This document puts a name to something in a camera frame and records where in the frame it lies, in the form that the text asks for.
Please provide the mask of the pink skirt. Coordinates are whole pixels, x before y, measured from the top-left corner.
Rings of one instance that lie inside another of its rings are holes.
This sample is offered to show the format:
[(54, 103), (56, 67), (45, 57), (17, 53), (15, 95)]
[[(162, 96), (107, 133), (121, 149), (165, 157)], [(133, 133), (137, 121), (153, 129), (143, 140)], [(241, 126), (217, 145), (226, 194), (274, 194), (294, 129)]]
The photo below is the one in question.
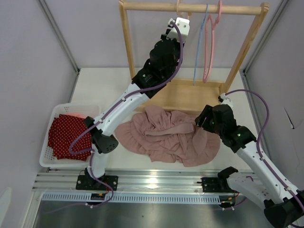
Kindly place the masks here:
[(148, 156), (152, 162), (179, 162), (184, 167), (207, 164), (220, 149), (219, 136), (198, 127), (193, 116), (154, 105), (118, 125), (114, 133), (133, 153)]

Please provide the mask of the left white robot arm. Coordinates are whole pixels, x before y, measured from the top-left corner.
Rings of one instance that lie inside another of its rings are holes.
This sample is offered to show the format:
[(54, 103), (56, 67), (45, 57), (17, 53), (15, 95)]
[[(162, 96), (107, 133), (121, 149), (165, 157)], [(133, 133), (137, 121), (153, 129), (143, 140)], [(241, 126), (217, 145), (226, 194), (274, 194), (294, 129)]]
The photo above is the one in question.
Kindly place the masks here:
[(157, 42), (150, 51), (149, 59), (132, 78), (123, 94), (102, 114), (84, 120), (92, 142), (89, 166), (85, 169), (85, 184), (89, 190), (105, 189), (106, 155), (118, 146), (114, 130), (131, 112), (151, 99), (176, 76), (182, 64), (183, 48), (184, 42), (176, 39)]

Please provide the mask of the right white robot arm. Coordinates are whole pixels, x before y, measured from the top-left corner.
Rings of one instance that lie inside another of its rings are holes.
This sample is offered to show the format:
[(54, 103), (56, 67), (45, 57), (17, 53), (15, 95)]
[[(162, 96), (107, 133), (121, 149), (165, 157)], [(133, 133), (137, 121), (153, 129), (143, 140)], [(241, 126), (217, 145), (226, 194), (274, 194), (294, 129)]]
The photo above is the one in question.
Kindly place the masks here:
[(304, 192), (289, 181), (264, 152), (245, 126), (238, 125), (231, 107), (206, 105), (195, 119), (198, 127), (217, 134), (224, 145), (240, 157), (261, 181), (261, 185), (243, 176), (233, 167), (221, 171), (217, 187), (235, 190), (258, 205), (275, 228), (286, 228), (304, 215)]

